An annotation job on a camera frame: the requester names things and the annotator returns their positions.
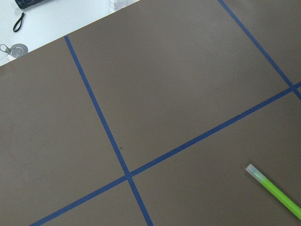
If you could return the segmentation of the green marker pen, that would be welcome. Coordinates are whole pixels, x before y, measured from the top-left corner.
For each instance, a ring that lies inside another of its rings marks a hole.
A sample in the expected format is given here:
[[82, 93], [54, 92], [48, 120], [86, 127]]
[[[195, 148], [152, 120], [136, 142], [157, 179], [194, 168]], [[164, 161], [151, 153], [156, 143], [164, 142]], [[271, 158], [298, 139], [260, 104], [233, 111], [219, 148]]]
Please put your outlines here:
[[245, 170], [263, 187], [265, 187], [265, 189], [268, 190], [288, 210], [290, 210], [298, 218], [298, 220], [301, 219], [301, 208], [296, 203], [294, 203], [285, 193], [283, 193], [275, 184], [273, 184], [264, 174], [262, 174], [254, 165], [249, 164]]

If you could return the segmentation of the folded blue umbrella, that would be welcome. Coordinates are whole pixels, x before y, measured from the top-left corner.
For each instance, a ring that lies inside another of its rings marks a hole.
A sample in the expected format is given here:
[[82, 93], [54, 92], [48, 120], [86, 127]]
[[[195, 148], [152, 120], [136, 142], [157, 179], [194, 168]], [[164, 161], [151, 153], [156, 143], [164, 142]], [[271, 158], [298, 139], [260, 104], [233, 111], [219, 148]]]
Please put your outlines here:
[[21, 13], [21, 16], [19, 17], [19, 19], [16, 21], [16, 23], [13, 26], [13, 32], [17, 33], [21, 30], [24, 19], [25, 19], [25, 15], [26, 15], [25, 10], [27, 8], [44, 5], [48, 2], [51, 2], [51, 1], [50, 0], [15, 0], [16, 5], [22, 11], [22, 13]]

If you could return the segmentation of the round silver keychain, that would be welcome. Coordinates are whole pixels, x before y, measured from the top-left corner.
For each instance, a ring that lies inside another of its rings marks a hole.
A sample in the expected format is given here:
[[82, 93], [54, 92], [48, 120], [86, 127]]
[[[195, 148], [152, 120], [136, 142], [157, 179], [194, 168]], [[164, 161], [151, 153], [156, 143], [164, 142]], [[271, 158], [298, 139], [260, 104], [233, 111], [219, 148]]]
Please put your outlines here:
[[28, 48], [24, 44], [15, 44], [11, 47], [8, 47], [5, 44], [0, 45], [1, 52], [7, 53], [8, 59], [17, 59], [28, 53]]

